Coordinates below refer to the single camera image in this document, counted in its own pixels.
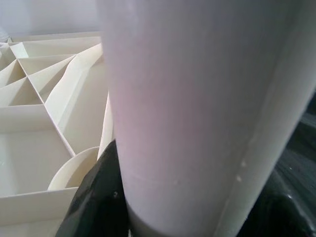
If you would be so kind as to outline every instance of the white plastic tray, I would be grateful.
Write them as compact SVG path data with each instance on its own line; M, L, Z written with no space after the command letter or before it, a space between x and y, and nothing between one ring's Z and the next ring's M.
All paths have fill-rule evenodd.
M98 34L0 45L1 237L54 236L114 138Z

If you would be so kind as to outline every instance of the white tube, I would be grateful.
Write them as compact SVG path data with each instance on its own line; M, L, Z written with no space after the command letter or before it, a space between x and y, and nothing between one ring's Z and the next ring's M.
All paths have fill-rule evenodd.
M99 10L135 233L235 236L315 86L314 1L99 0Z

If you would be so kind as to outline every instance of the black plastic bag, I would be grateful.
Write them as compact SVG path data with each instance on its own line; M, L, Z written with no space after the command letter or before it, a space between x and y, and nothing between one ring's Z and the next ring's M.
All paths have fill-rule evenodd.
M115 141L84 177L56 237L127 237L128 215Z
M316 237L316 96L238 237Z

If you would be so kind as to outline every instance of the white cylinder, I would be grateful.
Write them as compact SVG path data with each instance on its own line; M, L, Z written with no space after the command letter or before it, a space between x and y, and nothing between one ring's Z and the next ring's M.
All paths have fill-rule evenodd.
M99 0L137 236L236 235L315 86L313 2Z

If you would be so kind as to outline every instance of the white wall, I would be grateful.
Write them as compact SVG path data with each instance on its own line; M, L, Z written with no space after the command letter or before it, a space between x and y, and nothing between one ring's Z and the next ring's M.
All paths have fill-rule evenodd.
M0 26L11 36L97 31L94 0L0 0Z

